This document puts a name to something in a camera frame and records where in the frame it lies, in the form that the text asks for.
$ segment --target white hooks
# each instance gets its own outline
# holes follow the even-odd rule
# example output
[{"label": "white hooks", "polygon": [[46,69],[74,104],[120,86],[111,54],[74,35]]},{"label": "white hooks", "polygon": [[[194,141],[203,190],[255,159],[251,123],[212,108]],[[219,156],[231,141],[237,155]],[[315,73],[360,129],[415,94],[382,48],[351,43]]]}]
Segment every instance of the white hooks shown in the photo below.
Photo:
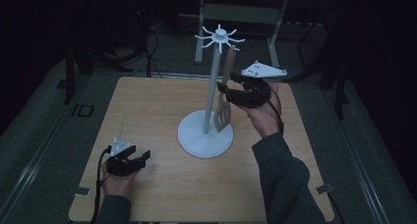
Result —
[{"label": "white hooks", "polygon": [[215,32],[209,31],[205,27],[203,27],[203,30],[208,34],[211,34],[211,36],[195,35],[195,37],[198,38],[198,39],[211,39],[211,42],[207,45],[202,46],[202,47],[207,48],[207,47],[211,46],[213,43],[218,43],[218,50],[219,50],[220,54],[222,53],[221,44],[226,43],[230,47],[231,44],[229,43],[229,40],[234,41],[234,42],[243,42],[243,41],[245,41],[245,39],[239,39],[238,40],[238,39],[229,38],[229,35],[234,34],[236,32],[236,29],[234,31],[232,31],[231,33],[227,33],[227,31],[225,29],[221,28],[220,25],[218,25],[218,28]]}]

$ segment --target hand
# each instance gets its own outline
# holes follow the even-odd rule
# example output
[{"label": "hand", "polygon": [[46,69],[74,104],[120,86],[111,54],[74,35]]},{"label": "hand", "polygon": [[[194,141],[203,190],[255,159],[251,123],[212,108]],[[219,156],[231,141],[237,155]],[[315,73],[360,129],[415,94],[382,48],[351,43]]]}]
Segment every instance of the hand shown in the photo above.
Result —
[{"label": "hand", "polygon": [[110,175],[107,172],[107,161],[101,164],[101,172],[103,178],[101,179],[102,187],[105,195],[115,195],[129,197],[132,182],[139,171],[129,174],[125,177],[118,177]]},{"label": "hand", "polygon": [[[271,90],[278,93],[278,84],[269,84],[269,87]],[[281,104],[279,102],[279,98],[273,92],[270,95],[270,102],[276,108],[278,113],[281,114]],[[257,108],[247,108],[239,105],[236,106],[248,114],[248,117],[251,118],[252,124],[261,135],[261,138],[266,138],[269,135],[279,132],[278,117],[268,103],[265,103]]]}]

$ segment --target sleeve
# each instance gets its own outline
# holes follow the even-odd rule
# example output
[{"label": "sleeve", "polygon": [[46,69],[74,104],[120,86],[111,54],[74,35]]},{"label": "sleeve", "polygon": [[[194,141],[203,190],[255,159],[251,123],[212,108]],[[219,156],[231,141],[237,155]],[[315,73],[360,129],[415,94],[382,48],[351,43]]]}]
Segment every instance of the sleeve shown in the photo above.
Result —
[{"label": "sleeve", "polygon": [[292,156],[282,134],[252,147],[260,169],[268,223],[326,223],[308,189],[307,166]]},{"label": "sleeve", "polygon": [[105,196],[95,223],[129,223],[131,208],[132,203],[126,197]]}]

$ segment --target person's left hand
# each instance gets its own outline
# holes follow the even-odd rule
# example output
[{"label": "person's left hand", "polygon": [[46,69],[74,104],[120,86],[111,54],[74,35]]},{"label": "person's left hand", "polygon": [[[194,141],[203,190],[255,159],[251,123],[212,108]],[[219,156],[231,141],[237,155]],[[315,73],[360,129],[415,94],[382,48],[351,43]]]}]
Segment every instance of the person's left hand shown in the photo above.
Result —
[{"label": "person's left hand", "polygon": [[129,174],[125,177],[118,177],[110,175],[107,172],[107,161],[101,164],[101,172],[103,177],[101,179],[102,187],[105,195],[124,196],[129,198],[129,191],[131,189],[133,180],[139,171]]}]

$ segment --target white circular base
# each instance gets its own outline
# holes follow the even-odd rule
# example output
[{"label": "white circular base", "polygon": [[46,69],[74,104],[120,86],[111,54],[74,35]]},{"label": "white circular base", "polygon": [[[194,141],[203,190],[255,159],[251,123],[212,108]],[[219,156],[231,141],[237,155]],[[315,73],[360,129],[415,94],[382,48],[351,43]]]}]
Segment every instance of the white circular base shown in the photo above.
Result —
[{"label": "white circular base", "polygon": [[222,154],[233,142],[232,126],[227,125],[217,132],[211,112],[208,133],[203,133],[206,110],[196,111],[187,115],[178,126],[178,140],[181,146],[196,157],[211,158]]}]

